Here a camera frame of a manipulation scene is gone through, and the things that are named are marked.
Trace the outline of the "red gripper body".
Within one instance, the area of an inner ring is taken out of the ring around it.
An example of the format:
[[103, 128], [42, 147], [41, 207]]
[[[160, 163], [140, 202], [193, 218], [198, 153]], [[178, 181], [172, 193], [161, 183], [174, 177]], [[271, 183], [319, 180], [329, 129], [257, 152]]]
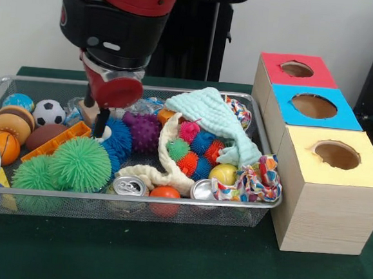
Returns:
[[100, 108], [125, 108], [143, 96], [144, 70], [108, 67], [82, 51], [81, 61], [92, 97]]

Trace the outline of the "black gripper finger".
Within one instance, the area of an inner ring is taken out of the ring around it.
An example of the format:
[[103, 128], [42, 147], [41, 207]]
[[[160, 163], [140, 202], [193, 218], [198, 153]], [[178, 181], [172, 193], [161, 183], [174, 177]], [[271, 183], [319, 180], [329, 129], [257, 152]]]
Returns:
[[110, 117], [110, 110], [108, 108], [101, 108], [98, 113], [93, 128], [93, 137], [96, 139], [101, 138], [104, 134], [106, 123]]
[[95, 99], [92, 97], [91, 88], [89, 86], [86, 87], [86, 94], [83, 103], [87, 108], [92, 108], [95, 104]]

